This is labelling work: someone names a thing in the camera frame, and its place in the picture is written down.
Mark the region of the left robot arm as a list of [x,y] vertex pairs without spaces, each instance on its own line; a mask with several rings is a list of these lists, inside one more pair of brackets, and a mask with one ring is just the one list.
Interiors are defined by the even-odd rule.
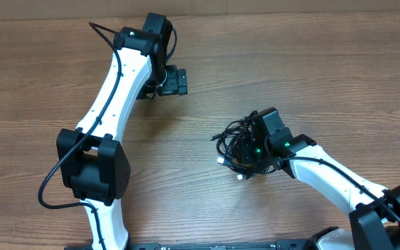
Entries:
[[127,249],[121,199],[131,167],[122,148],[126,123],[137,100],[188,92],[185,69],[168,65],[176,30],[150,12],[141,29],[123,27],[108,44],[112,61],[90,110],[74,130],[56,140],[58,167],[77,205],[85,208],[93,240],[87,249]]

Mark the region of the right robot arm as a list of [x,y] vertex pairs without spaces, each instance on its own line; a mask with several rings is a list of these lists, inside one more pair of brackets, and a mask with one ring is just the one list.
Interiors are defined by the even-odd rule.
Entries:
[[339,208],[350,230],[325,229],[310,249],[400,249],[400,185],[389,189],[345,167],[307,135],[293,136],[275,108],[253,111],[239,122],[231,159],[241,177],[283,170]]

